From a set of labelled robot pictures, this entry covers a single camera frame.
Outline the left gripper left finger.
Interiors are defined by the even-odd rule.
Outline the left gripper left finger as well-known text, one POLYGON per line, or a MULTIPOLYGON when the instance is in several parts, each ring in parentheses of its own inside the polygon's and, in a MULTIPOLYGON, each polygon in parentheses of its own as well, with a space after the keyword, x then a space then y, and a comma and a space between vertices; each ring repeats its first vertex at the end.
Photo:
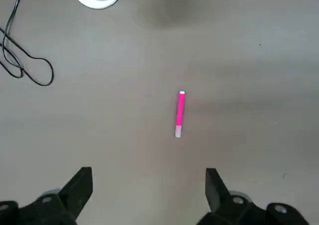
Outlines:
POLYGON ((1 201, 2 225, 75 225, 93 192, 92 168, 82 167, 58 192, 40 196, 27 206, 1 201))

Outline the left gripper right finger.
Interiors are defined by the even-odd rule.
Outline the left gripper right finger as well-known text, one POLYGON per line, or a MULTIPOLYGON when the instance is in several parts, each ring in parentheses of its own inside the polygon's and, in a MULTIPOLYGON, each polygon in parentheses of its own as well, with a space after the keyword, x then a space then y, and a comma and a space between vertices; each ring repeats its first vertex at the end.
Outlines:
POLYGON ((309 222, 294 207, 269 203, 265 209, 242 194, 232 194, 215 168, 205 172, 205 195, 210 212, 199 225, 307 225, 309 222))

